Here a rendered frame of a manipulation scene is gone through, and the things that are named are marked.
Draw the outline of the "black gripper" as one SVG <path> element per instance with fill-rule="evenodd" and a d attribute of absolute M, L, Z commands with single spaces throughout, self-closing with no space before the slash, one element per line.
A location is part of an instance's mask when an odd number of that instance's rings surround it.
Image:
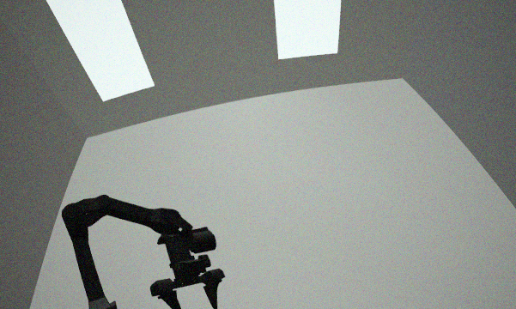
<path fill-rule="evenodd" d="M 217 288 L 218 284 L 222 281 L 222 278 L 225 277 L 224 272 L 219 268 L 207 271 L 201 276 L 200 273 L 197 273 L 194 276 L 182 275 L 180 278 L 177 278 L 174 268 L 175 258 L 177 258 L 178 262 L 195 259 L 194 255 L 192 256 L 189 252 L 180 253 L 170 257 L 170 268 L 173 269 L 175 276 L 174 282 L 169 278 L 155 281 L 150 286 L 151 296 L 154 297 L 156 295 L 160 295 L 158 296 L 158 299 L 163 299 L 172 309 L 181 309 L 179 301 L 177 300 L 176 290 L 173 289 L 203 283 L 206 285 L 203 288 L 208 296 L 210 304 L 213 309 L 217 309 Z"/>

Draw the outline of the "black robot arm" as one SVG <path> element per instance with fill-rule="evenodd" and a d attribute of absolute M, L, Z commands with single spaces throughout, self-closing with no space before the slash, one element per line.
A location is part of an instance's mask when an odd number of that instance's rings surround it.
<path fill-rule="evenodd" d="M 216 248 L 216 238 L 207 227 L 193 230 L 192 225 L 175 209 L 147 209 L 108 195 L 68 204 L 62 209 L 62 217 L 73 242 L 89 309 L 117 309 L 116 301 L 109 304 L 103 293 L 88 243 L 88 227 L 105 215 L 139 223 L 160 233 L 157 245 L 166 244 L 169 258 L 180 253 L 191 251 L 196 254 Z M 181 232 L 179 228 L 182 228 Z M 177 278 L 206 273 L 205 268 L 211 266 L 208 254 L 197 257 L 182 262 L 175 258 Z"/>

